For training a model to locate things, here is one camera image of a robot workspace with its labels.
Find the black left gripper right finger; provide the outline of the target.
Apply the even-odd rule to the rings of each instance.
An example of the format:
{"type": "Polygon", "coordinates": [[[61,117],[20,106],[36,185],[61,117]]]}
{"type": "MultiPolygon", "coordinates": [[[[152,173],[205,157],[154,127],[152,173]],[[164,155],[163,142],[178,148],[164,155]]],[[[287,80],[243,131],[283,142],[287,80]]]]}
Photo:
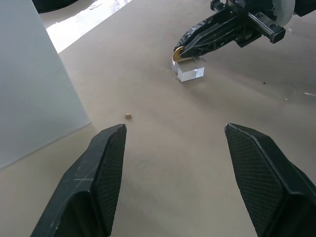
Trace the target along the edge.
{"type": "Polygon", "coordinates": [[[258,237],[316,237],[316,185],[273,139],[225,126],[235,179],[258,237]]]}

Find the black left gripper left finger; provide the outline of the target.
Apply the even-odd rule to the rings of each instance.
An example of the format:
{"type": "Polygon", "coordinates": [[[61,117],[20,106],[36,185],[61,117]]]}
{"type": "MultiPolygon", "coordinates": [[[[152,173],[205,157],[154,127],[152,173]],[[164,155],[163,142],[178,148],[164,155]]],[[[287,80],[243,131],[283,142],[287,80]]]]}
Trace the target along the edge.
{"type": "Polygon", "coordinates": [[[109,237],[122,180],[127,128],[95,135],[64,173],[31,237],[109,237]]]}

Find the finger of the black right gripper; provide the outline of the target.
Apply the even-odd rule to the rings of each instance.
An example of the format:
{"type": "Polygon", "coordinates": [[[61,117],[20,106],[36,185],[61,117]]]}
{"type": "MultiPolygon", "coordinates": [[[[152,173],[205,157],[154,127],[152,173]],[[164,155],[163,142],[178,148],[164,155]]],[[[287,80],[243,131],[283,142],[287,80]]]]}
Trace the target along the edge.
{"type": "Polygon", "coordinates": [[[213,52],[244,34],[247,19],[241,15],[212,15],[192,26],[181,37],[181,57],[213,52]]]}
{"type": "Polygon", "coordinates": [[[219,49],[232,41],[231,26],[232,13],[219,11],[186,31],[175,48],[219,49]]]}

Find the gold ring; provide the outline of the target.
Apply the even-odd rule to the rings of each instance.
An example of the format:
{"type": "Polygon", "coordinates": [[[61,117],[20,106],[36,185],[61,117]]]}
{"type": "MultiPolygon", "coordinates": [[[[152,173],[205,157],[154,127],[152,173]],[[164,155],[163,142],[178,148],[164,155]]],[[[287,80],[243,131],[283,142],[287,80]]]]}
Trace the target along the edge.
{"type": "Polygon", "coordinates": [[[180,62],[185,59],[185,58],[182,58],[180,55],[183,50],[184,50],[184,46],[180,46],[174,50],[173,56],[172,56],[172,59],[174,62],[180,62]]]}

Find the white box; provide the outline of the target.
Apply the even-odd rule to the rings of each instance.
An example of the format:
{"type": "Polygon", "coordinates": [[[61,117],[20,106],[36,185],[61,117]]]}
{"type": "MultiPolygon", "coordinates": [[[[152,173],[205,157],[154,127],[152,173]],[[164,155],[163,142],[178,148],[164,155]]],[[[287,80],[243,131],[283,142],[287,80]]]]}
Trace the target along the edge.
{"type": "Polygon", "coordinates": [[[89,122],[32,0],[0,0],[0,169],[89,122]]]}

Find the clear acrylic block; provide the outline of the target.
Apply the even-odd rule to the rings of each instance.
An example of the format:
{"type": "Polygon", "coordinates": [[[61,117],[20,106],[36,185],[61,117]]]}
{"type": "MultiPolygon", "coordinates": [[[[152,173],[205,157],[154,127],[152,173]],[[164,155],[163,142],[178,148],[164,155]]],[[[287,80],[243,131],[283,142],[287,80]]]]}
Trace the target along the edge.
{"type": "Polygon", "coordinates": [[[172,70],[180,82],[186,82],[203,77],[205,60],[201,57],[194,57],[180,62],[172,60],[172,70]]]}

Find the dark round object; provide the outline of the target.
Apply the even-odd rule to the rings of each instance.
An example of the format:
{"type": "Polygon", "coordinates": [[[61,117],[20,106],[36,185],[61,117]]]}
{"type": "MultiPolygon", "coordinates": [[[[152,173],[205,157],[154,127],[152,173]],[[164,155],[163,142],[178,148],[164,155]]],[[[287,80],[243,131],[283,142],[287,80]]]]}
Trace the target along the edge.
{"type": "Polygon", "coordinates": [[[52,12],[67,7],[78,0],[32,0],[38,13],[52,12]]]}

